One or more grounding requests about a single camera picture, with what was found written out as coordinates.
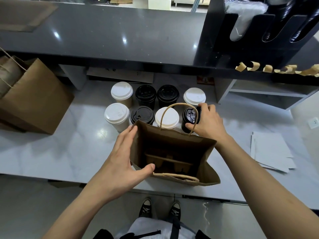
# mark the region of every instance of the hand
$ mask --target hand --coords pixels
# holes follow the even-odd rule
[[[137,126],[129,126],[118,135],[109,157],[82,191],[88,199],[98,200],[98,203],[104,205],[134,188],[153,173],[154,164],[148,164],[138,171],[131,167],[130,150],[137,130]]]
[[[228,138],[223,119],[216,112],[215,105],[208,106],[206,103],[200,103],[199,106],[202,108],[201,118],[194,132],[199,136],[214,139],[217,143]],[[194,125],[186,123],[185,126],[191,130]]]

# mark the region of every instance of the shoe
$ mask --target shoe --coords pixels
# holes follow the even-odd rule
[[[169,211],[169,216],[176,216],[178,220],[181,220],[181,206],[179,202],[174,202],[171,210]]]
[[[142,204],[138,217],[152,218],[152,205],[151,200],[149,198],[147,198]]]

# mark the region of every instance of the power outlet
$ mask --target power outlet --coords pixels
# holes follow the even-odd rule
[[[319,120],[317,117],[314,117],[312,119],[308,120],[308,125],[310,127],[310,129],[314,129],[316,127],[319,127]]]

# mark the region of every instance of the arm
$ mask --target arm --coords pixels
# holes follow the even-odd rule
[[[253,160],[229,136],[214,105],[199,104],[201,120],[195,132],[217,140],[243,196],[267,238],[318,238],[319,217]],[[188,129],[193,125],[186,124]]]
[[[138,171],[131,167],[130,149],[137,129],[137,126],[129,126],[119,134],[101,169],[58,217],[43,239],[82,238],[91,220],[103,205],[120,197],[153,173],[154,164]]]

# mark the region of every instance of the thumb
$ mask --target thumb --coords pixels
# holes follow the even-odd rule
[[[155,164],[150,163],[150,164],[146,165],[144,168],[135,171],[137,184],[142,182],[147,177],[151,176],[154,169],[155,169]]]
[[[189,130],[192,130],[192,129],[193,129],[193,126],[194,126],[194,125],[191,124],[191,123],[186,123],[186,124],[185,124],[185,127],[188,128]]]

